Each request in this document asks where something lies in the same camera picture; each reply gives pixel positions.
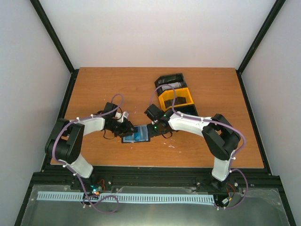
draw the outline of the gray wall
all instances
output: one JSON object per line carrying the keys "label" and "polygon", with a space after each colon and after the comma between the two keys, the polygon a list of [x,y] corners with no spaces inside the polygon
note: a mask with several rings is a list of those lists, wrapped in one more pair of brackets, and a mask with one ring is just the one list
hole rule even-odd
{"label": "gray wall", "polygon": [[275,0],[41,0],[75,67],[238,67]]}
{"label": "gray wall", "polygon": [[69,73],[29,0],[0,7],[0,219],[14,224]]}
{"label": "gray wall", "polygon": [[273,174],[301,225],[301,1],[286,1],[258,47],[244,83]]}

